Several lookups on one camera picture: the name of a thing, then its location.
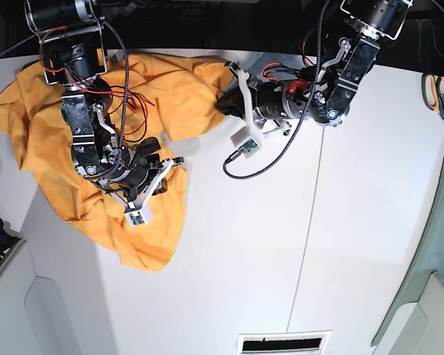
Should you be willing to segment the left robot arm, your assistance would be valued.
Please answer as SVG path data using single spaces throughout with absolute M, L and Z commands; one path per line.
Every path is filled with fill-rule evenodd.
M 317 27 L 319 64 L 300 69 L 272 62 L 249 77 L 254 121 L 313 118 L 321 126 L 337 126 L 349 112 L 360 82 L 380 51 L 379 40 L 396 40 L 412 1 L 342 1 L 345 24 L 339 30 Z

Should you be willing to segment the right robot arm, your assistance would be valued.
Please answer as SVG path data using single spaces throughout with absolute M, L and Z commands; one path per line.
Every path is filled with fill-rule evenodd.
M 61 114 L 72 133 L 77 174 L 109 195 L 134 202 L 163 170 L 155 138 L 134 147 L 124 143 L 124 126 L 110 119 L 114 97 L 126 110 L 129 84 L 113 87 L 102 32 L 109 26 L 97 1 L 26 1 L 28 27 L 39 39 L 39 61 L 48 84 L 59 84 Z

